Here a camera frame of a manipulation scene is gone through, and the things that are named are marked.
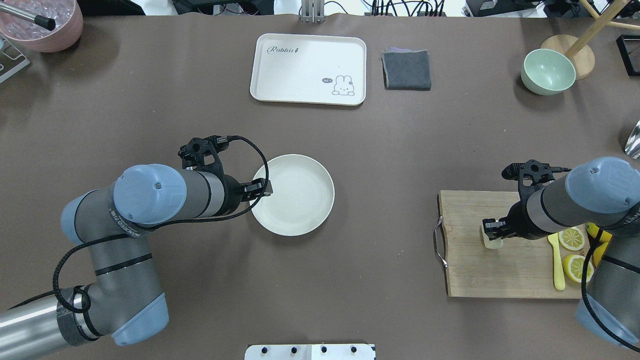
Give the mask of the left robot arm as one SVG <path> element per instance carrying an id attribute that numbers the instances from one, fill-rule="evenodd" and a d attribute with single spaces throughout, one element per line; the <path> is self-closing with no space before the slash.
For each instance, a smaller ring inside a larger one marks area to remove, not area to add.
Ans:
<path id="1" fill-rule="evenodd" d="M 117 346 L 153 337 L 169 323 L 169 310 L 147 237 L 171 223 L 231 219 L 240 203 L 268 187 L 267 178 L 239 183 L 217 167 L 142 164 L 74 199 L 61 228 L 73 252 L 89 251 L 95 281 L 55 288 L 3 312 L 1 358 L 37 359 L 104 336 Z"/>

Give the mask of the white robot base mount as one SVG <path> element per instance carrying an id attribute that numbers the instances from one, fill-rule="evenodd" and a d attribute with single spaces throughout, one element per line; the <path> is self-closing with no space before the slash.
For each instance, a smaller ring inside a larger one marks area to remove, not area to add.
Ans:
<path id="1" fill-rule="evenodd" d="M 254 344 L 247 347 L 245 360 L 376 360 L 374 344 Z"/>

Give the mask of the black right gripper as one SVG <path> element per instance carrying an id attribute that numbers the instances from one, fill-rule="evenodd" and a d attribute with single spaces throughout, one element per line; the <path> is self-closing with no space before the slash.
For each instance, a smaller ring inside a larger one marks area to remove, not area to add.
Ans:
<path id="1" fill-rule="evenodd" d="M 490 242 L 514 237 L 538 239 L 538 228 L 532 223 L 526 212 L 526 205 L 522 202 L 512 205 L 508 214 L 501 219 L 482 219 L 482 228 Z"/>

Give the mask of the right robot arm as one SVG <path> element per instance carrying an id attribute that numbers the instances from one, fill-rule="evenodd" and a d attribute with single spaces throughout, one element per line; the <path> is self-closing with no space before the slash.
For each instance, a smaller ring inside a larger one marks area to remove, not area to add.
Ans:
<path id="1" fill-rule="evenodd" d="M 507 216 L 482 221 L 485 244 L 519 237 L 538 240 L 586 223 L 612 235 L 589 282 L 581 285 L 575 317 L 598 337 L 639 350 L 638 170 L 616 157 L 600 157 L 574 169 L 531 159 L 505 167 L 518 182 L 519 201 Z"/>

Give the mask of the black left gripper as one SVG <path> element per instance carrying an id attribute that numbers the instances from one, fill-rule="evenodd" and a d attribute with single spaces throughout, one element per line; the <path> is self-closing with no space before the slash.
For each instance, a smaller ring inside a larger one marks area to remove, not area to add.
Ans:
<path id="1" fill-rule="evenodd" d="M 220 216 L 233 214 L 241 202 L 251 202 L 273 193 L 269 180 L 252 180 L 241 185 L 230 175 L 224 174 L 223 178 L 224 200 L 220 207 Z"/>

